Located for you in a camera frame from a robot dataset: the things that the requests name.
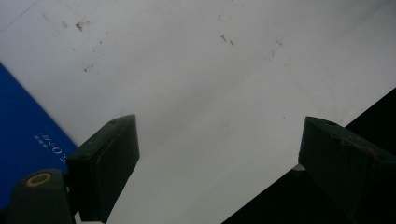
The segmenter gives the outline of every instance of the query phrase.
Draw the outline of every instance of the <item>blue book cover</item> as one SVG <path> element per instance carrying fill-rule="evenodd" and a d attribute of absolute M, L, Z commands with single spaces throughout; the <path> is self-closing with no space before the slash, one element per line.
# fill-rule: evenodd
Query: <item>blue book cover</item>
<path fill-rule="evenodd" d="M 14 185 L 32 172 L 66 171 L 77 147 L 20 83 L 0 64 L 0 209 Z"/>

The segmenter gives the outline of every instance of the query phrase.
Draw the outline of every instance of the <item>white surface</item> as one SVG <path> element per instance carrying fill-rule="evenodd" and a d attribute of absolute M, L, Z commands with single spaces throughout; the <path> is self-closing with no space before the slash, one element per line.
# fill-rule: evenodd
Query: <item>white surface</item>
<path fill-rule="evenodd" d="M 297 163 L 305 116 L 346 125 L 393 89 L 395 54 L 396 2 L 378 0 L 42 0 L 0 33 L 79 145 L 137 115 L 108 223 L 220 223 Z"/>

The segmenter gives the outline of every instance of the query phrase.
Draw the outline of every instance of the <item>white paper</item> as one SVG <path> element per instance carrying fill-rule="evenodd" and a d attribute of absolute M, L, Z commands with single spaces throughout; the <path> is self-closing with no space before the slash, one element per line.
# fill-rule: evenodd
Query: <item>white paper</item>
<path fill-rule="evenodd" d="M 45 1 L 0 61 L 78 144 L 136 114 L 108 223 L 220 223 L 297 163 L 304 117 L 346 125 L 396 85 L 396 2 Z"/>

